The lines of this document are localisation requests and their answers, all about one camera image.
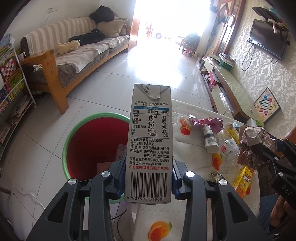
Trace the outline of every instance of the tv stand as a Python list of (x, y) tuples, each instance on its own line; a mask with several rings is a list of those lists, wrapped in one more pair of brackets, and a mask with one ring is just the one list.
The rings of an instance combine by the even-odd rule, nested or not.
[(212, 85), (210, 78), (202, 74), (215, 112), (244, 124), (249, 118), (260, 120), (253, 101), (230, 71), (209, 57), (207, 57), (204, 66), (208, 73), (213, 71), (220, 82)]

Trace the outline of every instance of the crumpled wrapper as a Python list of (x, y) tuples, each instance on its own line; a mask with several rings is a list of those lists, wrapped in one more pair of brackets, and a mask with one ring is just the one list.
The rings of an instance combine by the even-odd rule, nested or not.
[(223, 130), (223, 120), (221, 118), (206, 118), (199, 120), (194, 115), (189, 114), (189, 120), (194, 127), (200, 130), (202, 130), (205, 125), (209, 125), (214, 134)]
[(262, 143), (273, 152), (277, 150), (276, 140), (271, 139), (263, 127), (246, 127), (239, 143), (237, 163), (258, 169), (263, 164), (263, 161), (251, 151), (250, 146), (259, 143)]

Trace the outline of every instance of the person's hand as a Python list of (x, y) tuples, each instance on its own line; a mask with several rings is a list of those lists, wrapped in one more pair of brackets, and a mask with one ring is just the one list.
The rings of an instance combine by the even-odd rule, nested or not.
[(289, 214), (291, 217), (293, 217), (296, 214), (296, 211), (290, 206), (287, 201), (284, 203), (284, 210), (286, 211), (287, 214)]
[(279, 196), (274, 208), (271, 211), (270, 224), (274, 227), (277, 227), (281, 223), (281, 218), (285, 214), (284, 203), (285, 199)]

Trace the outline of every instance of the beige cushion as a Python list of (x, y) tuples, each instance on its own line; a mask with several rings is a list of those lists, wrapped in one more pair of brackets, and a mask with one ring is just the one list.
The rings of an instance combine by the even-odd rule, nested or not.
[(121, 29), (124, 25), (122, 20), (113, 20), (110, 22), (100, 22), (98, 23), (97, 29), (101, 30), (106, 34), (106, 38), (118, 37)]
[(116, 20), (116, 21), (119, 21), (119, 20), (124, 21), (124, 25), (123, 25), (120, 33), (119, 33), (119, 36), (126, 35), (126, 28), (128, 27), (128, 18), (116, 18), (114, 20)]

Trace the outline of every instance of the barcode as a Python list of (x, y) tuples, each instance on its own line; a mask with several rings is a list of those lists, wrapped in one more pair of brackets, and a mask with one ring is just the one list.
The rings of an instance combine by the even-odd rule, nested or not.
[(234, 148), (234, 149), (237, 149), (237, 147), (235, 146), (234, 144), (234, 141), (233, 140), (229, 140), (228, 141), (230, 143), (230, 145)]
[(155, 200), (167, 198), (167, 173), (131, 172), (131, 197)]

